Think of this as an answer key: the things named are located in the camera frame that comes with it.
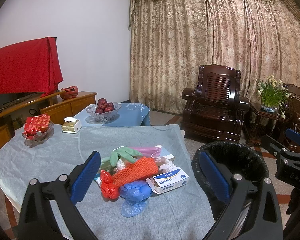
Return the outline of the red plastic bag scrap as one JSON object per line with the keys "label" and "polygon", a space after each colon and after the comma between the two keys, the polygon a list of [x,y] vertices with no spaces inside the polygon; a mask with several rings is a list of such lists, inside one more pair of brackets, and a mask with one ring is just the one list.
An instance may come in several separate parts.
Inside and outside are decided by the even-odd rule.
{"label": "red plastic bag scrap", "polygon": [[116,200],[119,197],[119,188],[114,184],[112,175],[101,170],[101,193],[104,198]]}

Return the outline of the blue plastic glove bundle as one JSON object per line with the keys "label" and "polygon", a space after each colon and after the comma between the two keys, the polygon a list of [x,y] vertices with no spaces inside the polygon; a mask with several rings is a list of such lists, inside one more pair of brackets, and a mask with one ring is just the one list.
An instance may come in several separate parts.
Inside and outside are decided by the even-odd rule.
{"label": "blue plastic glove bundle", "polygon": [[121,215],[130,218],[144,210],[147,199],[152,195],[152,189],[146,181],[137,180],[120,186],[119,193],[125,200],[121,206]]}

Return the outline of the green rubber glove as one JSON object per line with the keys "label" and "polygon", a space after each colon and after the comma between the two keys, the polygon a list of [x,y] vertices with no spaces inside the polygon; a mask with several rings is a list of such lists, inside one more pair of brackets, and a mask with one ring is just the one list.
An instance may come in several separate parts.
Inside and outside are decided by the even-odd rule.
{"label": "green rubber glove", "polygon": [[117,163],[121,158],[133,164],[141,157],[143,157],[143,155],[139,151],[125,146],[120,146],[119,148],[112,150],[110,156],[101,159],[99,171],[112,171],[117,166]]}

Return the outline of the alcohol wipes box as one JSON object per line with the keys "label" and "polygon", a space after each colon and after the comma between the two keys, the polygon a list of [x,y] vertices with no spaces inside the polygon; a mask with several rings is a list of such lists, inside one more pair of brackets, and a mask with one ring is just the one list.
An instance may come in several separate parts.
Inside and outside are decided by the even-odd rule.
{"label": "alcohol wipes box", "polygon": [[181,168],[146,179],[147,184],[155,194],[172,191],[186,185],[188,181],[189,176]]}

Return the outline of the white tissue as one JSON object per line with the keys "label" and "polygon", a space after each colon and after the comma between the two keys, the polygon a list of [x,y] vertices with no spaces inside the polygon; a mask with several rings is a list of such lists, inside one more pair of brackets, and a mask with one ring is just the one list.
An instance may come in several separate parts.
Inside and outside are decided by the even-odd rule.
{"label": "white tissue", "polygon": [[[170,159],[166,159],[164,157],[159,157],[159,158],[155,158],[153,159],[157,165],[157,167],[159,168],[159,172],[164,173],[164,172],[168,172],[168,171],[172,171],[176,168],[176,166],[174,165],[174,163],[170,160]],[[129,161],[127,161],[124,158],[120,158],[115,166],[115,168],[113,169],[113,173],[119,172],[122,169],[128,167],[131,163]]]}

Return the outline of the pink face mask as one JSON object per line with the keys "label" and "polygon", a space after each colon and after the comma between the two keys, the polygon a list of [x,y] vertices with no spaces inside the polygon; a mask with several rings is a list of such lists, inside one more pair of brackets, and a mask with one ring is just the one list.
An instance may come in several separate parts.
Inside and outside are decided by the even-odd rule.
{"label": "pink face mask", "polygon": [[133,150],[139,151],[143,156],[147,158],[158,158],[161,154],[162,147],[154,146],[154,147],[130,147]]}

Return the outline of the black lined trash bin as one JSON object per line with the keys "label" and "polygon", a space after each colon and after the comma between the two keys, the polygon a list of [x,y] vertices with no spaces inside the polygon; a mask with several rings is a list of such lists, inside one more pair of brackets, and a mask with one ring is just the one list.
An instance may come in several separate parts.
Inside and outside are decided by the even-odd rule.
{"label": "black lined trash bin", "polygon": [[205,192],[216,220],[225,208],[225,204],[217,199],[212,190],[211,183],[203,174],[199,165],[200,153],[209,151],[215,161],[224,164],[232,173],[241,174],[246,180],[261,181],[269,176],[269,170],[261,154],[238,142],[215,141],[210,142],[196,150],[191,161],[194,176]]}

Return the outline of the dark wooden side table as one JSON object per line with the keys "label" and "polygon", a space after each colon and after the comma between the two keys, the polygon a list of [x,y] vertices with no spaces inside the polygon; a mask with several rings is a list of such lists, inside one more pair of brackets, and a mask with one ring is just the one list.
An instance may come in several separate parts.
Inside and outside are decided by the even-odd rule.
{"label": "dark wooden side table", "polygon": [[260,103],[250,102],[250,108],[244,115],[243,133],[248,146],[260,144],[261,138],[272,135],[276,123],[288,125],[290,117],[282,118],[277,113],[268,113],[261,108]]}

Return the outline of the small glass dish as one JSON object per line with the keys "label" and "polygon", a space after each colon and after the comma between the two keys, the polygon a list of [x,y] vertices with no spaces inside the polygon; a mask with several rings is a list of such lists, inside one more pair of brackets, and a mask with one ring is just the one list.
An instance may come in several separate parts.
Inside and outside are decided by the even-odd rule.
{"label": "small glass dish", "polygon": [[26,139],[26,140],[32,140],[32,141],[42,141],[45,138],[47,138],[48,135],[50,135],[53,131],[53,126],[54,123],[50,122],[48,129],[46,132],[37,132],[35,135],[27,135],[25,131],[23,131],[22,136]]}

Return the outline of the red snack packet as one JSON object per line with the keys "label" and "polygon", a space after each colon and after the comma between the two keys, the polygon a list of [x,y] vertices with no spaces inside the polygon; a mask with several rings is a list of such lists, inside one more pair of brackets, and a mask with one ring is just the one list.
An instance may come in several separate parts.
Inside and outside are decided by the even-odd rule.
{"label": "red snack packet", "polygon": [[37,132],[44,133],[49,129],[50,116],[41,114],[33,117],[27,117],[23,134],[27,137],[34,136]]}

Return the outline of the television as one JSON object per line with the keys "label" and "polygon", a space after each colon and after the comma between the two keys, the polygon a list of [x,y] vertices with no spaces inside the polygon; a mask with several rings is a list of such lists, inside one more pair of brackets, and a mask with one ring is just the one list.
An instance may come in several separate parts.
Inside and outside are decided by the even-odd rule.
{"label": "television", "polygon": [[42,95],[41,92],[36,93],[8,93],[0,94],[0,112],[6,107],[12,106],[13,104],[22,102],[25,99],[30,98],[34,95]]}

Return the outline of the glass fruit bowl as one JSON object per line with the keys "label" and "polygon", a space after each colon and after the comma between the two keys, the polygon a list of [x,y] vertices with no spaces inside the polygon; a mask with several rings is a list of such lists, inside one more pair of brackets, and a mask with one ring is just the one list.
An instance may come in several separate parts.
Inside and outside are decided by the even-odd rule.
{"label": "glass fruit bowl", "polygon": [[103,112],[103,113],[96,113],[97,110],[97,104],[94,104],[92,106],[88,106],[86,111],[88,114],[91,115],[91,117],[96,121],[96,122],[107,122],[107,121],[112,121],[115,118],[119,116],[119,110],[121,108],[121,104],[114,102],[114,110],[108,111],[108,112]]}

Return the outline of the red apples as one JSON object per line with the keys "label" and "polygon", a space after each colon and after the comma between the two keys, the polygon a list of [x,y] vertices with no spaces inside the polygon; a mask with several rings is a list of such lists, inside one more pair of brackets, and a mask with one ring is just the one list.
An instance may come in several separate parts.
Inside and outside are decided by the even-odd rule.
{"label": "red apples", "polygon": [[108,102],[106,99],[101,98],[97,102],[97,108],[95,113],[102,114],[111,112],[115,109],[114,104],[112,102]]}

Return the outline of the blue embroidered table cover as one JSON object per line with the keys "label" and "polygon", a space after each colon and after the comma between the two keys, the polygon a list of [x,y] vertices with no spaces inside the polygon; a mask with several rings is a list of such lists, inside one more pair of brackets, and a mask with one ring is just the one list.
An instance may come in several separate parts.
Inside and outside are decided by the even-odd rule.
{"label": "blue embroidered table cover", "polygon": [[131,127],[131,126],[150,126],[150,108],[141,103],[120,103],[121,108],[118,115],[107,122],[97,122],[88,112],[89,107],[95,105],[90,104],[77,113],[74,118],[81,121],[82,126],[89,127]]}

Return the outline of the red cloth cover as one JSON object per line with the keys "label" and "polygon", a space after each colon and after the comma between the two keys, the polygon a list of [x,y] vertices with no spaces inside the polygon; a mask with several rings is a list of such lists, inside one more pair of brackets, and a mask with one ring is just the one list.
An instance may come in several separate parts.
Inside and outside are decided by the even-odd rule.
{"label": "red cloth cover", "polygon": [[63,81],[57,38],[45,37],[0,48],[0,94],[52,94]]}

